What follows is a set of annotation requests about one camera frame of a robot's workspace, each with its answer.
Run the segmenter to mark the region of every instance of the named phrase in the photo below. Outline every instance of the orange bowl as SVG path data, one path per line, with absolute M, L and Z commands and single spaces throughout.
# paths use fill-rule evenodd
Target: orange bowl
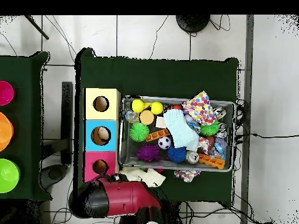
M 0 151 L 4 150 L 13 135 L 13 125 L 7 117 L 0 112 Z

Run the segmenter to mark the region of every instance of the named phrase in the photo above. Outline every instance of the green spiky ball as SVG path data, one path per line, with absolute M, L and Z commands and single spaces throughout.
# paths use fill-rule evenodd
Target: green spiky ball
M 215 135 L 219 130 L 219 121 L 215 120 L 211 125 L 201 125 L 200 126 L 200 133 L 204 136 L 213 136 Z
M 130 138 L 136 142 L 142 142 L 149 133 L 150 129 L 146 125 L 135 122 L 130 129 Z

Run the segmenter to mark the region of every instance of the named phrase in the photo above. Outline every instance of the yellow box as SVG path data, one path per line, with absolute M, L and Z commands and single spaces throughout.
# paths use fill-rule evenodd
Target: yellow box
M 117 89 L 85 88 L 86 120 L 118 120 L 120 92 Z

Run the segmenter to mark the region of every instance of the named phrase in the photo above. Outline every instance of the pink box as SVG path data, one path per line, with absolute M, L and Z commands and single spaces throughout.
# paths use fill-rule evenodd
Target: pink box
M 90 181 L 95 177 L 99 176 L 99 174 L 93 171 L 92 165 L 97 160 L 103 160 L 108 165 L 108 170 L 106 174 L 112 175 L 118 173 L 119 165 L 116 161 L 116 152 L 115 151 L 89 151 L 85 152 L 85 166 L 84 166 L 84 182 Z

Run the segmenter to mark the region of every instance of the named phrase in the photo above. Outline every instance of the soccer ball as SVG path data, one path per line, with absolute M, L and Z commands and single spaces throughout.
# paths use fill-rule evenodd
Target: soccer ball
M 161 149 L 168 149 L 171 146 L 171 140 L 167 136 L 163 136 L 159 139 L 158 144 Z

